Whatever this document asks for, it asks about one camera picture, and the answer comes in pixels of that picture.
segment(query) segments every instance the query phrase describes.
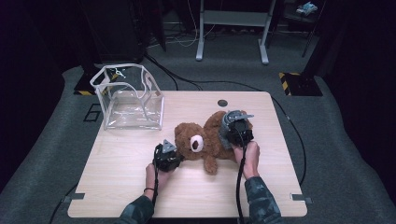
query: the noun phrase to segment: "clear plastic box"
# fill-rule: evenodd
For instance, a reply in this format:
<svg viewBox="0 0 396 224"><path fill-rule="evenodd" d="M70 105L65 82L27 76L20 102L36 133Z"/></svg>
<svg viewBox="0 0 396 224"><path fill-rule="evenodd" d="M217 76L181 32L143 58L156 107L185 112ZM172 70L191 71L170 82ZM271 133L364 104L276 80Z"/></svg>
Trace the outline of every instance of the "clear plastic box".
<svg viewBox="0 0 396 224"><path fill-rule="evenodd" d="M102 107L105 130L162 128L164 96L143 65L106 65L90 83Z"/></svg>

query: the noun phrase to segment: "sleeve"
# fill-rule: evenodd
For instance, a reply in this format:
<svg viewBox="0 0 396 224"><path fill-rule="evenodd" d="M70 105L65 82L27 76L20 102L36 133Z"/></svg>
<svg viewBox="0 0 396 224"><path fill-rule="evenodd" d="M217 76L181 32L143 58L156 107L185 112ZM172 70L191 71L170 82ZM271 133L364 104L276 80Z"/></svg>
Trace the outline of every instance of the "sleeve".
<svg viewBox="0 0 396 224"><path fill-rule="evenodd" d="M142 195L124 208L115 224L143 224L153 214L154 205L148 197Z"/></svg>
<svg viewBox="0 0 396 224"><path fill-rule="evenodd" d="M249 204L249 223L284 223L275 198L261 177L249 178L245 182L245 189Z"/></svg>

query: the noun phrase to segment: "teddy bear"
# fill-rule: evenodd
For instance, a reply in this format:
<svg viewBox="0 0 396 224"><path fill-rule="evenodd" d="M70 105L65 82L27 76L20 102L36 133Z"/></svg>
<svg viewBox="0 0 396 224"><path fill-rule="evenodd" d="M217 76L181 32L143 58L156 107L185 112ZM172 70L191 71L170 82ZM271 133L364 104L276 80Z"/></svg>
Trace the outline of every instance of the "teddy bear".
<svg viewBox="0 0 396 224"><path fill-rule="evenodd" d="M214 113L206 121L204 127L194 122L183 122L175 128L175 145L177 155L183 161L196 161L203 159L204 168L210 175L215 175L218 170L216 159L235 161L232 148L225 148L219 139L219 129L225 111Z"/></svg>

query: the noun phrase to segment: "light wood tabletop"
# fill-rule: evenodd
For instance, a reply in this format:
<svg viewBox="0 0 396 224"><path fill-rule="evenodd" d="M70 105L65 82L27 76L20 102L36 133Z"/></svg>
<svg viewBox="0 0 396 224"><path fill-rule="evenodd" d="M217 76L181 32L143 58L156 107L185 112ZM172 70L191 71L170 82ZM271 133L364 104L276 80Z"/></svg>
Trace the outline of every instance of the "light wood tabletop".
<svg viewBox="0 0 396 224"><path fill-rule="evenodd" d="M142 195L146 166L154 148L167 139L175 143L174 129L181 122L204 126L219 110L241 109L253 124L254 141L261 147L259 173L272 191L283 217L302 217L304 202L290 154L271 96L262 91L164 91L163 128L159 130L103 130L100 128L90 157L79 180L70 217L118 217L124 207ZM218 100L226 100L221 107ZM216 175L205 172L202 160L183 161L158 195L153 217L238 217L235 188L238 165L218 160ZM248 217L248 202L242 177L240 201Z"/></svg>

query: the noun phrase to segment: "teddy bear snout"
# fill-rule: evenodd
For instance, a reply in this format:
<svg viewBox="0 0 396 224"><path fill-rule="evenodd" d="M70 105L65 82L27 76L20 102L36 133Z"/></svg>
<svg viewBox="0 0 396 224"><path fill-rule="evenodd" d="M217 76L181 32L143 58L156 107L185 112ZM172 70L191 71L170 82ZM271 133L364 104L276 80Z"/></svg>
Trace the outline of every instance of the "teddy bear snout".
<svg viewBox="0 0 396 224"><path fill-rule="evenodd" d="M193 152L200 152L204 148L204 139L201 135L193 136L190 143L190 147Z"/></svg>

